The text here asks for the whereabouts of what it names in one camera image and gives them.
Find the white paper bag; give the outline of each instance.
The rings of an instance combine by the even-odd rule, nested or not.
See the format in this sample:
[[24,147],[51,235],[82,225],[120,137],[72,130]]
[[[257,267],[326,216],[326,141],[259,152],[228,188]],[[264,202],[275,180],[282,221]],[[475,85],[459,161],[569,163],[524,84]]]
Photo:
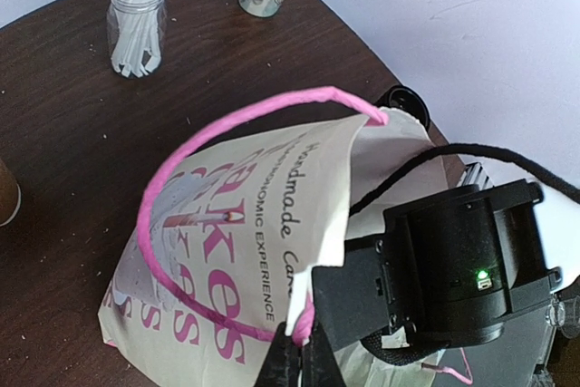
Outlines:
[[[188,157],[264,113],[325,101],[363,114]],[[144,194],[99,311],[104,342],[160,386],[252,386],[279,323],[298,343],[310,334],[312,267],[341,266],[344,240],[380,231],[385,207],[447,188],[434,160],[348,222],[353,202],[430,146],[411,116],[335,88],[282,94],[207,126]]]

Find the pink wire handle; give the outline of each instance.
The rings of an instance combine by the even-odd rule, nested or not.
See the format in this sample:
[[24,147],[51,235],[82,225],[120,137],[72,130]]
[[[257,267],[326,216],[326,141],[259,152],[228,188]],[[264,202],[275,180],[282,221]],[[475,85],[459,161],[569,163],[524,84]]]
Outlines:
[[468,356],[465,354],[465,350],[463,348],[461,348],[461,355],[463,355],[463,362],[465,363],[465,370],[466,370],[468,376],[462,375],[461,373],[457,372],[452,367],[448,367],[448,366],[441,367],[441,366],[435,366],[433,364],[421,363],[421,367],[424,369],[430,369],[432,371],[435,371],[436,373],[446,373],[448,375],[451,375],[451,376],[457,378],[458,380],[460,380],[464,384],[472,385],[473,384],[473,375],[471,374],[471,367],[469,366]]
[[181,161],[187,158],[194,151],[198,150],[209,140],[212,140],[218,135],[233,129],[240,124],[253,120],[254,118],[261,117],[288,106],[309,102],[338,102],[371,117],[369,120],[371,125],[385,125],[388,122],[388,116],[386,113],[379,111],[378,108],[375,108],[360,97],[334,87],[314,88],[299,92],[285,92],[262,102],[251,104],[246,106],[246,108],[234,111],[217,121],[213,121],[175,150],[167,160],[163,162],[153,176],[153,179],[149,182],[149,185],[143,193],[139,215],[137,216],[137,236],[140,251],[143,254],[145,263],[149,266],[151,273],[155,279],[161,283],[161,285],[166,287],[180,302],[214,324],[219,324],[228,329],[234,329],[243,335],[254,337],[257,340],[264,342],[271,342],[274,338],[274,333],[255,328],[251,325],[242,324],[234,319],[225,317],[203,304],[200,304],[198,301],[186,294],[186,292],[181,289],[181,287],[179,287],[179,285],[163,270],[163,267],[155,257],[153,246],[151,244],[151,211],[153,209],[155,198],[163,190],[165,183],[175,168],[181,163]]

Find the clear glass jar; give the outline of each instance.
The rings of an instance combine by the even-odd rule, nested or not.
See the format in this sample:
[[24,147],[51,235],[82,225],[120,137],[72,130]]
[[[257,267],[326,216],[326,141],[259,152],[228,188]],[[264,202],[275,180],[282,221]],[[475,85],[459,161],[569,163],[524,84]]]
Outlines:
[[153,73],[161,64],[166,26],[165,0],[111,0],[107,37],[113,70],[127,78]]
[[565,301],[554,296],[546,310],[546,321],[560,328],[564,337],[576,338],[580,335],[580,296]]

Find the dark wood table surface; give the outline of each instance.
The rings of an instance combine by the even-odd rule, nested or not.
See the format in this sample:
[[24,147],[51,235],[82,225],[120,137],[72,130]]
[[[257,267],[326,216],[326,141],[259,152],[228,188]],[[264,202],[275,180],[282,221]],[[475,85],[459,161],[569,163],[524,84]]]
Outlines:
[[[167,2],[164,61],[146,79],[110,67],[109,0],[60,0],[0,30],[0,156],[24,194],[0,228],[2,386],[152,385],[102,343],[97,310],[159,164],[273,94],[332,84],[375,101],[397,82],[320,0],[267,20],[237,0]],[[294,107],[221,139],[348,114]]]

